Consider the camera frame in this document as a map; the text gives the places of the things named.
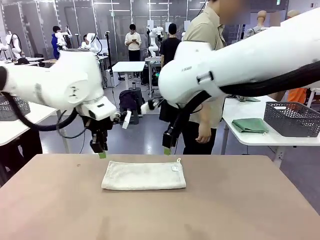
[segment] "blue jacket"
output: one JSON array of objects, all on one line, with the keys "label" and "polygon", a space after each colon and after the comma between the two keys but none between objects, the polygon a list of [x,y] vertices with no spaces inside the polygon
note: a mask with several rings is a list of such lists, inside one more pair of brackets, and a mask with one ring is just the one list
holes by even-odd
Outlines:
[{"label": "blue jacket", "polygon": [[52,36],[51,44],[53,47],[53,55],[55,59],[58,59],[60,57],[60,53],[58,52],[58,38],[55,36],[54,33],[51,36]]}]

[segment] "orange cloth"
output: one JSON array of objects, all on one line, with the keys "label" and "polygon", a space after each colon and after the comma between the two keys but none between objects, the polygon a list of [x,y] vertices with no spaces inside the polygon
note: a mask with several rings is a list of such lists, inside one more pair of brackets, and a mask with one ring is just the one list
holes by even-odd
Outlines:
[{"label": "orange cloth", "polygon": [[288,95],[288,102],[298,102],[304,104],[307,98],[306,88],[291,89]]}]

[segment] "person's hand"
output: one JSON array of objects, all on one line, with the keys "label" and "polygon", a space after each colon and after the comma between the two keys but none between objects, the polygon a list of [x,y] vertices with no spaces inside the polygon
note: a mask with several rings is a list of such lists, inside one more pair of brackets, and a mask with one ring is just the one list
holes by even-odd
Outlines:
[{"label": "person's hand", "polygon": [[200,144],[206,144],[211,138],[211,127],[209,122],[200,122],[199,136],[195,139]]}]

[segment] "person in blue jacket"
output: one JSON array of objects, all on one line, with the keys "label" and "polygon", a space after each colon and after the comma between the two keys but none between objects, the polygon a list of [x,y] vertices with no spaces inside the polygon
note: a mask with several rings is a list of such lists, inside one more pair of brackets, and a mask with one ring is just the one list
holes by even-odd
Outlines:
[{"label": "person in blue jacket", "polygon": [[59,59],[60,53],[58,51],[58,38],[56,37],[55,34],[58,33],[58,32],[61,32],[61,29],[58,26],[54,26],[52,28],[52,30],[53,30],[53,33],[52,33],[51,44],[52,44],[52,47],[53,47],[53,55],[54,55],[55,59]]}]

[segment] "man in beige shirt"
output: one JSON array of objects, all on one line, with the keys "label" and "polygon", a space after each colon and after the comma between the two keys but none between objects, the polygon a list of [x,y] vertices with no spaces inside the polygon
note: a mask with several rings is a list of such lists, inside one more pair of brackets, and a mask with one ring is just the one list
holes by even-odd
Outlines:
[{"label": "man in beige shirt", "polygon": [[[222,36],[224,25],[220,23],[220,16],[224,20],[232,20],[239,13],[241,0],[227,0],[227,4],[220,4],[222,0],[209,0],[204,11],[192,20],[185,33],[184,41],[207,42],[213,50],[226,46]],[[215,144],[216,132],[222,118],[225,98],[202,103],[202,109],[190,116],[187,126],[182,130],[185,148],[183,154],[210,155]]]}]

